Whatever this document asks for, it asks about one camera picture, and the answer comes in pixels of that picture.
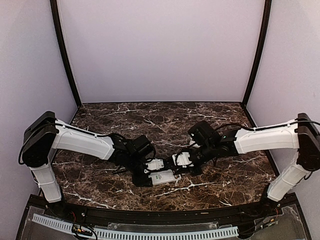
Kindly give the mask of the white remote control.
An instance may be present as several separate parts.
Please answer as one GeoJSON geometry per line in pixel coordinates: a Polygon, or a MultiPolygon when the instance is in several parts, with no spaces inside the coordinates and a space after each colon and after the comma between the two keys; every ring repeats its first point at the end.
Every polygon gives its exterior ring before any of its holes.
{"type": "Polygon", "coordinates": [[[157,186],[171,182],[177,182],[182,178],[182,176],[180,174],[174,174],[172,170],[164,170],[151,173],[149,178],[151,178],[152,185],[157,186]]]}

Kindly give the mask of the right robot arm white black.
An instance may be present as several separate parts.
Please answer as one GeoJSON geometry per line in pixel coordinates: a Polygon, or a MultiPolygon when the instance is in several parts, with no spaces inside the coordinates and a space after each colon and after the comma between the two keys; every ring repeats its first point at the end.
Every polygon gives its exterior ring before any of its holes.
{"type": "Polygon", "coordinates": [[[296,150],[290,164],[266,188],[262,201],[255,205],[255,213],[266,217],[285,194],[308,174],[320,169],[319,122],[306,113],[276,125],[245,127],[235,123],[237,129],[219,132],[205,120],[189,129],[192,139],[189,147],[172,156],[178,170],[186,168],[200,174],[201,166],[210,160],[234,157],[256,151],[277,149],[296,150]]]}

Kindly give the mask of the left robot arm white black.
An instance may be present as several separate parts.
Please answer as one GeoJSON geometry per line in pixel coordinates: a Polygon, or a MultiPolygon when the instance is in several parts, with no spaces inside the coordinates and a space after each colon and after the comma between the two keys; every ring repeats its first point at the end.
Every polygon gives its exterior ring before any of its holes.
{"type": "Polygon", "coordinates": [[[63,199],[62,190],[49,162],[52,149],[68,150],[111,161],[132,174],[137,187],[151,187],[152,178],[146,172],[146,157],[155,151],[145,135],[128,139],[118,133],[98,134],[56,119],[46,111],[24,132],[18,163],[26,165],[36,178],[51,210],[60,218],[67,218],[70,206],[63,199]]]}

